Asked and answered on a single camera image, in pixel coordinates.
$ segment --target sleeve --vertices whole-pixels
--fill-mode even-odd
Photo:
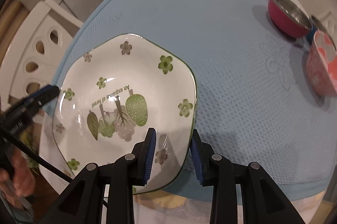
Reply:
[[[0,193],[0,198],[17,224],[28,224],[34,222],[34,211],[32,208],[20,211],[12,207],[3,197],[2,193]]]

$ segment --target magenta bowl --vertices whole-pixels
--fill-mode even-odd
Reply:
[[[304,37],[312,30],[309,18],[290,0],[269,0],[268,12],[273,23],[293,38]]]

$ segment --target blue placemat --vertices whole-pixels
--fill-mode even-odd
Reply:
[[[104,0],[52,83],[61,86],[78,57],[122,33],[141,35],[192,68],[195,127],[216,153],[259,162],[291,200],[326,188],[336,162],[336,100],[314,94],[304,74],[308,47],[275,29],[267,0]],[[189,156],[166,190],[210,201],[212,189],[198,186],[193,172]]]

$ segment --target person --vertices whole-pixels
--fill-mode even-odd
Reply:
[[[24,208],[17,197],[27,197],[34,193],[35,177],[28,168],[26,159],[17,148],[14,150],[11,163],[15,171],[12,180],[15,193],[12,193],[5,183],[9,179],[7,171],[0,169],[0,198],[16,223],[33,223],[33,210]]]

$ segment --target plate rim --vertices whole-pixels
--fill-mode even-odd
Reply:
[[[194,72],[192,71],[192,69],[190,68],[190,66],[189,66],[185,61],[183,61],[181,58],[179,58],[179,57],[176,56],[175,54],[171,53],[170,51],[166,50],[165,48],[161,47],[160,45],[158,45],[158,44],[152,42],[151,40],[149,40],[149,39],[147,39],[147,38],[144,38],[144,37],[142,37],[142,36],[140,36],[140,35],[138,35],[138,34],[134,34],[134,33],[122,33],[122,34],[119,34],[119,35],[117,35],[117,36],[114,36],[114,37],[112,37],[112,38],[106,40],[105,42],[101,43],[100,45],[95,46],[94,48],[92,48],[92,49],[91,49],[90,51],[88,51],[88,52],[91,52],[92,50],[98,48],[99,46],[104,45],[104,44],[107,43],[108,41],[110,41],[110,40],[112,40],[112,39],[114,39],[114,38],[117,38],[117,37],[119,37],[119,36],[122,36],[122,35],[132,35],[132,36],[136,36],[136,37],[139,37],[139,38],[141,38],[141,39],[144,39],[145,41],[147,41],[147,42],[149,42],[149,43],[151,43],[151,44],[153,44],[153,45],[159,47],[160,49],[162,49],[162,50],[166,51],[167,53],[171,54],[172,56],[176,57],[179,61],[181,61],[181,62],[182,62],[182,63],[189,69],[189,71],[190,71],[191,74],[192,74],[192,79],[193,79],[193,82],[194,82],[194,97],[195,97],[195,100],[194,100],[194,110],[193,110],[193,117],[192,117],[192,126],[191,126],[191,132],[190,132],[190,136],[189,136],[189,140],[188,140],[188,145],[187,145],[188,148],[187,148],[187,151],[186,151],[186,155],[185,155],[183,164],[181,165],[181,168],[180,168],[179,172],[176,174],[176,176],[175,176],[169,183],[167,183],[166,185],[164,185],[164,186],[162,186],[162,187],[160,187],[160,188],[157,188],[156,190],[150,190],[150,191],[145,191],[145,192],[142,192],[142,193],[134,193],[134,194],[133,194],[133,195],[139,195],[139,194],[146,194],[146,193],[156,192],[156,191],[159,191],[159,190],[162,190],[162,189],[166,188],[167,186],[169,186],[170,184],[172,184],[172,183],[176,180],[176,178],[180,175],[181,171],[183,170],[183,167],[184,167],[184,165],[185,165],[185,162],[186,162],[186,159],[187,159],[187,156],[188,156],[189,148],[190,148],[190,145],[191,145],[192,134],[193,134],[194,124],[195,124],[195,115],[196,115],[196,112],[197,112],[197,102],[198,102],[198,92],[197,92],[197,91],[198,91],[198,86],[197,86],[197,80],[196,80],[196,78],[195,78]],[[78,57],[78,58],[71,64],[71,66],[70,66],[70,67],[68,68],[68,70],[67,70],[67,73],[68,73],[68,71],[70,70],[70,68],[74,65],[74,63],[77,62],[77,61],[78,61],[80,58],[82,58],[83,56],[84,56],[84,55],[79,56],[79,57]],[[64,83],[64,80],[65,80],[65,78],[66,78],[66,76],[67,76],[67,73],[66,73],[65,76],[64,76],[64,79],[63,79],[63,81],[62,81],[62,83],[61,83],[61,86],[62,86],[63,83]],[[54,141],[55,141],[56,147],[57,147],[57,149],[59,150],[59,152],[60,152],[60,154],[61,154],[63,160],[65,161],[66,165],[68,166],[67,160],[65,159],[63,153],[61,152],[61,150],[60,150],[60,148],[59,148],[59,146],[58,146],[58,143],[57,143],[57,141],[56,141],[56,139],[55,139],[55,136],[54,136],[54,115],[55,115],[55,111],[53,112],[53,116],[52,116],[52,133],[53,133],[53,139],[54,139]],[[71,170],[71,169],[69,168],[69,166],[68,166],[68,169],[71,171],[71,173],[74,175],[74,177],[77,176],[77,175],[74,174],[73,170]]]

